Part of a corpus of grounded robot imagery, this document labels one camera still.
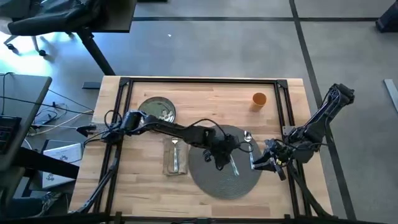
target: floor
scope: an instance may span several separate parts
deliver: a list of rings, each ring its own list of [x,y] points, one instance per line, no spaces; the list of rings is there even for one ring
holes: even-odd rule
[[[295,5],[300,17],[362,18],[379,17],[393,2],[295,0]],[[118,75],[303,78],[312,112],[317,108],[315,98],[323,96],[332,84],[344,83],[355,89],[354,104],[344,108],[331,125],[354,210],[359,220],[394,223],[398,211],[398,114],[382,81],[391,78],[398,84],[398,34],[380,34],[374,22],[301,22],[308,61],[294,21],[258,19],[292,17],[289,0],[169,0],[167,4],[138,4],[135,16],[249,19],[136,21],[130,34],[95,34]],[[46,58],[34,52],[29,37],[19,37],[13,44],[18,55],[0,47],[0,72],[51,76],[53,91],[95,107],[98,91],[80,87],[84,81],[101,81],[103,74],[76,35],[40,36],[39,45],[49,54]],[[48,93],[45,102],[53,101],[86,110]],[[68,113],[63,120],[73,116]],[[89,120],[82,116],[68,125]],[[59,128],[28,138],[37,148],[46,139],[82,141],[84,137]],[[327,149],[321,155],[333,212],[345,217]]]

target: black desk surface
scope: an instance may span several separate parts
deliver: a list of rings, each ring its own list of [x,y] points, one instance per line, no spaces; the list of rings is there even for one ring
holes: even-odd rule
[[[20,100],[42,103],[49,89],[52,79],[32,75],[10,74],[5,76],[5,96]],[[2,95],[3,77],[0,77],[0,95]],[[0,155],[0,170],[7,170],[22,145],[40,105],[5,99],[4,115],[22,118],[18,133],[11,143],[7,154]]]
[[[136,0],[106,0],[107,19],[100,19],[90,30],[129,33],[136,3]]]

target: orange cup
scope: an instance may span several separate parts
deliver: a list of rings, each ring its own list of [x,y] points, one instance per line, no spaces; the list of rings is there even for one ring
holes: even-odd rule
[[[258,112],[266,104],[267,96],[263,93],[255,93],[250,105],[250,111]]]

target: chair wheel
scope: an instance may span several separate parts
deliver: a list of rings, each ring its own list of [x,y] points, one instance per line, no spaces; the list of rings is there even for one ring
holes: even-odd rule
[[[46,56],[46,55],[47,55],[47,53],[45,53],[45,51],[44,51],[44,50],[40,50],[40,51],[39,51],[39,55],[44,57],[44,56]]]
[[[7,45],[7,48],[9,50],[14,50],[15,49],[15,47],[12,44],[6,44],[6,45]]]

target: black metal frame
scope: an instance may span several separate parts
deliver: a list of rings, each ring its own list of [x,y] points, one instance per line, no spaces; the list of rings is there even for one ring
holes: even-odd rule
[[[122,95],[123,95],[123,90],[126,84],[128,84],[128,89],[127,89],[127,97],[126,97],[126,102],[124,104],[124,111],[123,113],[126,114],[127,111],[129,110],[129,103],[132,95],[132,88],[134,82],[166,82],[166,83],[173,83],[173,82],[179,82],[179,83],[230,83],[230,84],[264,84],[264,85],[272,85],[274,87],[275,91],[275,97],[276,97],[276,103],[277,103],[277,110],[278,110],[278,115],[279,115],[279,124],[280,124],[280,133],[282,137],[284,138],[283,134],[283,127],[285,126],[285,116],[283,112],[283,105],[282,105],[282,98],[280,96],[280,89],[282,89],[284,93],[284,99],[286,102],[286,109],[287,109],[287,117],[289,119],[289,125],[294,126],[294,116],[293,116],[293,109],[292,109],[292,104],[290,101],[290,94],[289,94],[289,87],[287,84],[287,80],[265,80],[265,79],[228,79],[228,78],[145,78],[145,77],[121,77],[120,82],[119,82],[119,89],[118,93],[116,95],[116,102],[114,106],[115,111],[120,110],[120,104],[122,100]],[[116,122],[117,120],[117,115],[114,114],[112,117],[112,122]],[[120,157],[121,155],[121,149],[122,149],[122,144],[123,141],[121,141],[117,146],[116,146],[116,155],[115,157]],[[106,150],[105,150],[105,155],[103,159],[103,165],[101,167],[101,175],[99,179],[102,179],[104,174],[106,173],[106,170],[109,165],[109,158],[111,156],[111,150],[112,147],[110,144],[106,145]],[[297,163],[297,169],[298,169],[298,174],[299,176],[305,181],[304,177],[304,172],[303,172],[303,167],[302,164]],[[117,179],[117,174],[114,175],[114,177],[111,180],[110,187],[108,190],[108,198],[106,201],[106,208],[105,208],[105,213],[110,214],[111,212],[111,207],[112,207],[112,202],[113,202],[113,195],[114,195],[114,189],[116,187],[116,179]],[[299,201],[297,198],[297,193],[296,193],[296,186],[293,177],[290,175],[288,172],[288,179],[289,179],[289,189],[290,189],[290,196],[292,199],[292,206],[293,206],[293,211],[294,211],[294,217],[299,217],[300,212],[299,212]],[[101,204],[101,197],[99,197],[94,205],[94,210],[93,212],[99,212],[100,211],[100,204]],[[304,204],[304,209],[305,209],[305,216],[311,217],[311,208],[310,204],[307,202],[306,198],[303,197],[303,204]],[[148,221],[151,220],[150,218],[145,218],[142,219],[142,217],[123,217],[123,220],[135,220],[135,221]],[[239,219],[239,221],[251,221],[251,222],[268,222],[268,223],[280,223],[281,219]]]

